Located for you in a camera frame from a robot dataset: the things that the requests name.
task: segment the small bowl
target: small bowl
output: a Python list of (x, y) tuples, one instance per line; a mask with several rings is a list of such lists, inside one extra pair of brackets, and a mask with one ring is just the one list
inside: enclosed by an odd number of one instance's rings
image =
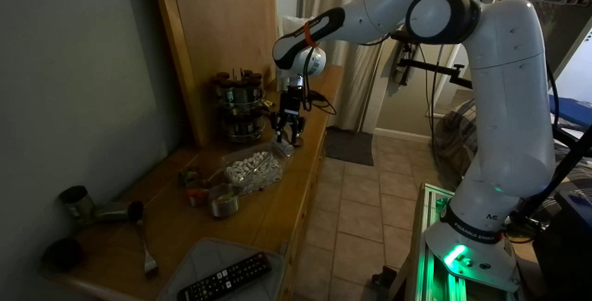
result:
[(240, 187), (232, 184), (220, 184), (210, 189), (209, 192), (208, 205), (213, 216), (228, 217), (239, 210)]

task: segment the green led light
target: green led light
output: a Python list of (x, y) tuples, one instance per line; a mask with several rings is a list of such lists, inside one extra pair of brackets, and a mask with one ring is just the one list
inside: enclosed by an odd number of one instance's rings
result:
[(467, 247), (463, 246), (462, 244), (458, 244), (454, 247), (454, 249), (444, 257), (444, 263), (448, 265), (448, 267), (452, 267), (453, 261), (463, 252), (467, 250)]

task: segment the spice rack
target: spice rack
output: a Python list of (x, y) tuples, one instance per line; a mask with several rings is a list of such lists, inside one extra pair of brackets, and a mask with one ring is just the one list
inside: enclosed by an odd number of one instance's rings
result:
[(261, 137), (265, 122), (260, 110), (265, 98), (262, 89), (262, 75), (244, 70), (240, 80), (233, 74), (219, 72), (213, 79), (219, 113), (222, 116), (222, 129), (229, 141), (245, 143)]

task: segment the clear plastic container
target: clear plastic container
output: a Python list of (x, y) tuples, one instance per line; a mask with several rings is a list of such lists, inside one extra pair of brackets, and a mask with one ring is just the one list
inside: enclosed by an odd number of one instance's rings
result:
[(222, 168), (226, 179), (241, 187), (241, 194), (249, 194), (282, 179), (285, 162), (279, 150), (263, 143), (224, 155)]

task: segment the tv remote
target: tv remote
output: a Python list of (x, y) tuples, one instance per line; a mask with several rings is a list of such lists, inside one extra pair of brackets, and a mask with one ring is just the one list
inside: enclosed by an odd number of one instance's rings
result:
[(229, 294), (271, 271), (264, 253), (258, 252), (179, 291), (177, 301), (211, 301)]

